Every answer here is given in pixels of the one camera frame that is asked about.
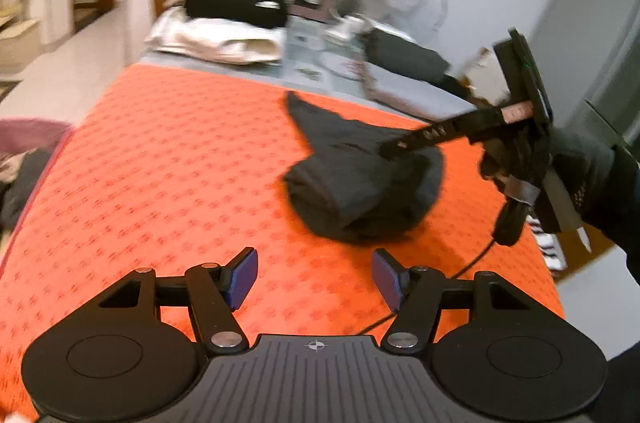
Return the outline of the black gloved right hand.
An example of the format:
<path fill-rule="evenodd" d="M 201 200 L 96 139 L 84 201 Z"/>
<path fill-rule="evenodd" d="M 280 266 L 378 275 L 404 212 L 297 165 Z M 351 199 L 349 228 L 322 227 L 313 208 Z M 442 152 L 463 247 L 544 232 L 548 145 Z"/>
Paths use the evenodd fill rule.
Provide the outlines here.
<path fill-rule="evenodd" d="M 579 219 L 600 231 L 605 227 L 601 200 L 615 163 L 615 151 L 564 128 L 550 132 L 551 169 L 558 176 Z"/>

